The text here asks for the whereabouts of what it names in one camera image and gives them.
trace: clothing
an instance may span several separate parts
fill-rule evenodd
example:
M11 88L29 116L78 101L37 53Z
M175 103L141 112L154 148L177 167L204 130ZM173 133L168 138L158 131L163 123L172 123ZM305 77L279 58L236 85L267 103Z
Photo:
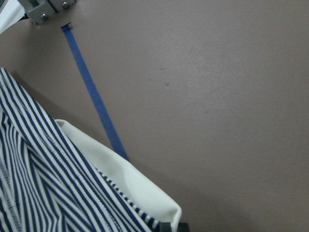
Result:
M111 164L116 165L110 173L119 184L104 172ZM139 208L139 193L130 191L134 178L148 184L140 203L157 219ZM57 124L4 69L0 188L0 231L149 232L158 231L159 221L165 219L175 230L181 215L180 207L126 160L66 121ZM152 190L160 195L159 202L145 196ZM162 206L160 215L155 205L160 209L165 202L171 208Z

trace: striped fabric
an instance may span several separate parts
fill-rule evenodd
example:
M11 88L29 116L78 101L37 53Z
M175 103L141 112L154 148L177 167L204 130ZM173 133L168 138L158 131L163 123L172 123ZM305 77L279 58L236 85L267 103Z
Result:
M158 231L0 70L0 231Z

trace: white fabric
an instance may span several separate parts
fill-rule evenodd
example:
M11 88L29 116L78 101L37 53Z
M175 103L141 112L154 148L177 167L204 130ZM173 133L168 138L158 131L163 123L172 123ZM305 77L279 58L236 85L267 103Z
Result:
M25 10L17 0L8 0L0 13L0 34L18 22L24 14Z
M115 182L132 202L161 222L170 222L172 231L177 231L182 210L172 198L108 147L65 120L57 119L56 122L81 153Z

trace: white cloth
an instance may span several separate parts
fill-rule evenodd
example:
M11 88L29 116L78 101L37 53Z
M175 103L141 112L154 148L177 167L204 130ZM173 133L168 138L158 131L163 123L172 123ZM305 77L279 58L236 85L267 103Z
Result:
M65 120L56 122L86 159L115 182L132 202L161 222L170 222L172 231L177 231L182 210L172 198L108 147Z

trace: gray surface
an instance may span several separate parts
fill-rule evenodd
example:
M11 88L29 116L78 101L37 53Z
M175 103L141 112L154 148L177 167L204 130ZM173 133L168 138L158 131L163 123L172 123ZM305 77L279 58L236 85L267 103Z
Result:
M72 31L132 163L193 232L309 228L308 1L78 1L0 36L0 64L109 145Z

